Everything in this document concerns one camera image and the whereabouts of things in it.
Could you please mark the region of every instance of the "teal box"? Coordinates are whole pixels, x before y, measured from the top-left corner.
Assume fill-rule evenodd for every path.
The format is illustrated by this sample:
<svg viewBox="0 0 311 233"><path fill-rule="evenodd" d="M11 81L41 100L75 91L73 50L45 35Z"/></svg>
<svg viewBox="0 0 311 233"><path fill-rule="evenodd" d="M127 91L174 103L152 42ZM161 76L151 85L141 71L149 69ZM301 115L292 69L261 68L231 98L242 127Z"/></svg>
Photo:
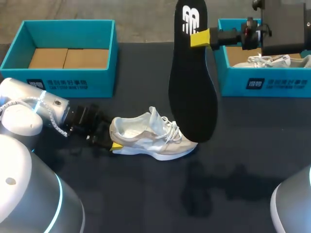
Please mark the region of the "teal box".
<svg viewBox="0 0 311 233"><path fill-rule="evenodd" d="M107 68L28 69L36 48L109 49ZM31 20L22 22L0 72L63 98L111 98L117 58L114 20Z"/></svg>
<svg viewBox="0 0 311 233"><path fill-rule="evenodd" d="M247 19L219 19L218 28L239 30ZM301 57L311 54L301 53ZM219 88L225 97L311 97L310 68L234 68L226 47L214 52Z"/></svg>

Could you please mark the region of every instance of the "white sneaker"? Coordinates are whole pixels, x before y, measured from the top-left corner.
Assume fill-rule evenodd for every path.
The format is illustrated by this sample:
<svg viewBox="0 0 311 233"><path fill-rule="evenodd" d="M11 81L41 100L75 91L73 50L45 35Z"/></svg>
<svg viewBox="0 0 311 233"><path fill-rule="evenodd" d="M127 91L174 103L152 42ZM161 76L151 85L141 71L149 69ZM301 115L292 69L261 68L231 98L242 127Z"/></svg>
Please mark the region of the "white sneaker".
<svg viewBox="0 0 311 233"><path fill-rule="evenodd" d="M247 62L239 63L234 67L254 68L254 67L284 67L284 68L311 68L311 55L303 59L294 59L289 55L280 55L276 57L258 56L249 57Z"/></svg>
<svg viewBox="0 0 311 233"><path fill-rule="evenodd" d="M260 68L260 67L290 67L291 58L289 55L281 55L276 57L258 56L249 57L247 62L236 64L238 68Z"/></svg>
<svg viewBox="0 0 311 233"><path fill-rule="evenodd" d="M155 107L136 118L116 117L110 125L110 137L123 146L116 154L148 154L157 160L173 160L189 154L197 143L189 141L176 122L161 117Z"/></svg>

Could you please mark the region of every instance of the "brown cardboard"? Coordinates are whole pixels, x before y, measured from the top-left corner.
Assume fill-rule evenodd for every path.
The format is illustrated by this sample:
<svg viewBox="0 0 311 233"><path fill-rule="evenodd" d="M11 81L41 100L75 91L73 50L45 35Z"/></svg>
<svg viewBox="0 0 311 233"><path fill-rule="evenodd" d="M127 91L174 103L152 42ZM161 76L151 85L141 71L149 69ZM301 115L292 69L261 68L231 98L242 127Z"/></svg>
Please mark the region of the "brown cardboard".
<svg viewBox="0 0 311 233"><path fill-rule="evenodd" d="M106 69L109 50L68 50L64 69Z"/></svg>
<svg viewBox="0 0 311 233"><path fill-rule="evenodd" d="M238 63L247 62L248 57L251 56L258 56L258 53L261 53L261 49L255 49L255 50L242 50L242 47L226 47L228 60L230 66L235 66ZM300 59L301 56L299 53L297 54L290 54L291 58L297 58Z"/></svg>
<svg viewBox="0 0 311 233"><path fill-rule="evenodd" d="M29 69L62 69L67 51L68 49L36 49L29 64Z"/></svg>

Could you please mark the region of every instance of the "box label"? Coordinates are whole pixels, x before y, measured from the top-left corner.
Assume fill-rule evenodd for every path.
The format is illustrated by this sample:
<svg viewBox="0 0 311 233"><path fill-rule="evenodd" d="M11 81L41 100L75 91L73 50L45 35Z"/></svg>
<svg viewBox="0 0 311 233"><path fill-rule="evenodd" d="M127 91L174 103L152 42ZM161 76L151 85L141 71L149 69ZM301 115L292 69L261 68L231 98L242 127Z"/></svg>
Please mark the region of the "box label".
<svg viewBox="0 0 311 233"><path fill-rule="evenodd" d="M27 79L27 83L31 86L40 88L41 90L46 90L42 79Z"/></svg>
<svg viewBox="0 0 311 233"><path fill-rule="evenodd" d="M269 79L267 89L304 89L308 80Z"/></svg>
<svg viewBox="0 0 311 233"><path fill-rule="evenodd" d="M85 80L48 80L51 90L87 90L88 85Z"/></svg>
<svg viewBox="0 0 311 233"><path fill-rule="evenodd" d="M264 84L264 79L249 79L247 82L247 90L261 90Z"/></svg>

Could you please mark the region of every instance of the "shoelace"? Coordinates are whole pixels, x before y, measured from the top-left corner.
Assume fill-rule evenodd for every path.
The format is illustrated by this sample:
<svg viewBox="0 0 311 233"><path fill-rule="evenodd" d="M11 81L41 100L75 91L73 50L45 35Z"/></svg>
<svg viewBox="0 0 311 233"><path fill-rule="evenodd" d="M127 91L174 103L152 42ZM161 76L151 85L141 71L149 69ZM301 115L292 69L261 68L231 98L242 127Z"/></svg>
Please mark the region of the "shoelace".
<svg viewBox="0 0 311 233"><path fill-rule="evenodd" d="M260 53L258 53L258 56L252 56L248 58L248 62L254 63L256 67L265 67L266 65L271 64L272 57L269 56L262 56Z"/></svg>
<svg viewBox="0 0 311 233"><path fill-rule="evenodd" d="M181 131L179 130L179 127L176 124L176 121L170 122L166 116L162 116L162 119L165 122L165 124L169 127L169 131L166 134L158 136L156 138L157 139L166 138L165 144L167 144L170 141L173 142L180 141L182 138L182 134Z"/></svg>

